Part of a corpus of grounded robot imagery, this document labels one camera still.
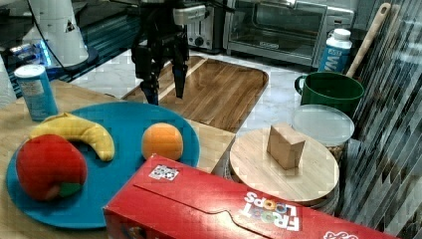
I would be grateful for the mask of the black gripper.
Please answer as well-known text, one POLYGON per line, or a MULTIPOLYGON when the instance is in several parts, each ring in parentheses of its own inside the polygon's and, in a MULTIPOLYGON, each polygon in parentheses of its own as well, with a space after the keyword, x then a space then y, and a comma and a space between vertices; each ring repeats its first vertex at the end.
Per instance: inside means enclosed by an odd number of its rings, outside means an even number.
POLYGON ((182 10, 183 0, 138 0, 140 26, 132 42, 131 59, 135 76, 142 79, 140 88, 147 102, 158 105, 158 80, 154 63, 172 61, 176 96, 184 95, 188 66, 187 33, 184 24, 177 24, 174 11, 182 10))

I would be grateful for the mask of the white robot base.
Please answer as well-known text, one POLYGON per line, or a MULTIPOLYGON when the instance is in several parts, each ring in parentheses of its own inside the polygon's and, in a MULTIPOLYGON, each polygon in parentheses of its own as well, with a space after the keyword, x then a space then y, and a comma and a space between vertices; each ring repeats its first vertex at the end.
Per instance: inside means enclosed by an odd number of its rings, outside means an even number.
POLYGON ((98 52, 88 47, 75 18, 72 0, 27 0, 34 17, 32 29, 23 37, 34 44, 48 69, 68 71, 92 63, 98 52))

